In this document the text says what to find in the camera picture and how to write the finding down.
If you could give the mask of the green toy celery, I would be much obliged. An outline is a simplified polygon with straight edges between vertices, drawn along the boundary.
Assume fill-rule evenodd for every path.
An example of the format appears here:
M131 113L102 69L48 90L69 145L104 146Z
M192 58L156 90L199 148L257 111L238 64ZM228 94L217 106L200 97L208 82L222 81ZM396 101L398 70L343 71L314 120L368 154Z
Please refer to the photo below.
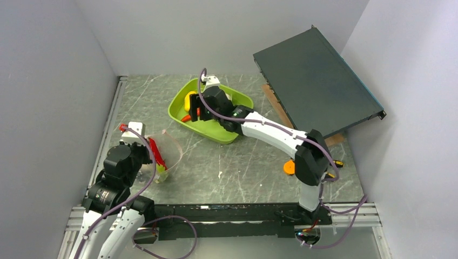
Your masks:
M155 183L164 182L167 179L168 175L169 173L165 166L156 164L156 173L153 179Z

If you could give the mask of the clear zip top bag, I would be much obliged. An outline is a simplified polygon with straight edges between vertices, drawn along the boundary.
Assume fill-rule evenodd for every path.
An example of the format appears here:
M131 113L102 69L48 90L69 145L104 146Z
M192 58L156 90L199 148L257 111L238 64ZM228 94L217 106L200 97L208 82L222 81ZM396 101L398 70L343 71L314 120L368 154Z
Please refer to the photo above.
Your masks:
M175 173L178 167L178 164L183 158L183 149L179 142L165 129L163 129L161 132L147 135L146 138L148 137L155 140L158 149L162 155L162 158L164 159L165 164L168 167L167 171L169 175L165 180L167 181L171 179L172 175Z

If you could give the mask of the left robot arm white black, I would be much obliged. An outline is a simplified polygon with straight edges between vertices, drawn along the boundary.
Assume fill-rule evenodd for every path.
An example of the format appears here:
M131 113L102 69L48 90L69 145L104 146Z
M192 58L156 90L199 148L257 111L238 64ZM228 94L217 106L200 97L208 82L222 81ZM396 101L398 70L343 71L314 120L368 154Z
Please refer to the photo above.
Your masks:
M149 143L120 144L108 151L83 200L83 222L70 258L118 258L138 228L154 222L154 201L130 193L142 165L155 164L152 157Z

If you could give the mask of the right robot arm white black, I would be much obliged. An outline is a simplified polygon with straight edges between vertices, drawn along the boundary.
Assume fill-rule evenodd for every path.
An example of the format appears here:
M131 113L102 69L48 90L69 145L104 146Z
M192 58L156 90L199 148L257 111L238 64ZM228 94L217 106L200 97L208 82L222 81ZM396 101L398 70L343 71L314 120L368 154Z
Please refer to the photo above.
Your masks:
M288 128L244 105L233 104L218 86L190 95L192 121L214 120L226 131L261 140L289 155L301 182L298 218L310 224L318 218L322 182L334 165L322 134Z

